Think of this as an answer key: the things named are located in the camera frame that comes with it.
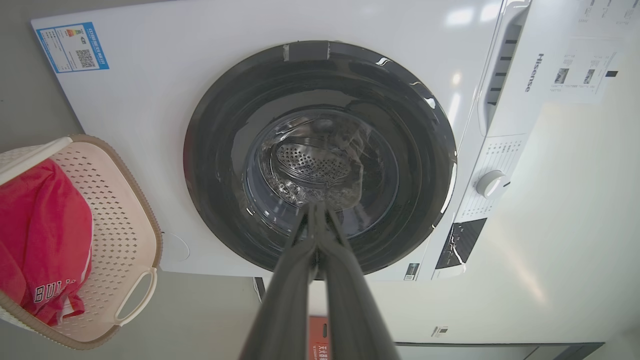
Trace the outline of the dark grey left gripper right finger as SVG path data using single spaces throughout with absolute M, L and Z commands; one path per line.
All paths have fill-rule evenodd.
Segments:
M 338 223 L 323 202 L 313 203 L 313 239 L 318 271 L 324 276 L 333 360 L 398 360 L 361 265 Z

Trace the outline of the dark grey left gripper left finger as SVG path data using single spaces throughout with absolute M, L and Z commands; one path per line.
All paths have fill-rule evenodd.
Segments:
M 318 203 L 301 208 L 279 258 L 240 360 L 306 360 L 309 285 L 319 268 Z

